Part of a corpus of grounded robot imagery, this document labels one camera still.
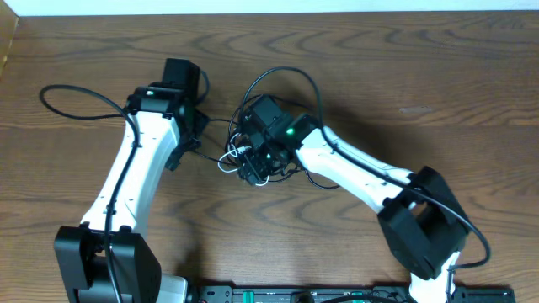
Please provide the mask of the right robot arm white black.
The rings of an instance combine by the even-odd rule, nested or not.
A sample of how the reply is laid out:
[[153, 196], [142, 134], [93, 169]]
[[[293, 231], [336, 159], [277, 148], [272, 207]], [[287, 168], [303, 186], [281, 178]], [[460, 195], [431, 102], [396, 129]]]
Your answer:
[[393, 256], [410, 272], [416, 302], [446, 302], [456, 286], [449, 269], [470, 230], [455, 195], [430, 167], [417, 173], [356, 149], [314, 116], [293, 117], [269, 95], [242, 106], [238, 174], [262, 185], [292, 163], [347, 190], [376, 213]]

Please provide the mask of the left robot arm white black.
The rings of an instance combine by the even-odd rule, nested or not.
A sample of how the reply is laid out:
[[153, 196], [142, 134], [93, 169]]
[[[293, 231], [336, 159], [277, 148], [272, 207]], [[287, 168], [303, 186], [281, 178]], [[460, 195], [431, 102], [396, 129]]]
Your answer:
[[168, 58], [161, 81], [136, 88], [125, 133], [98, 197], [78, 226], [61, 226], [54, 250], [71, 302], [189, 302], [188, 281], [165, 274], [148, 246], [148, 218], [163, 171], [200, 147], [209, 119], [196, 107], [206, 74]]

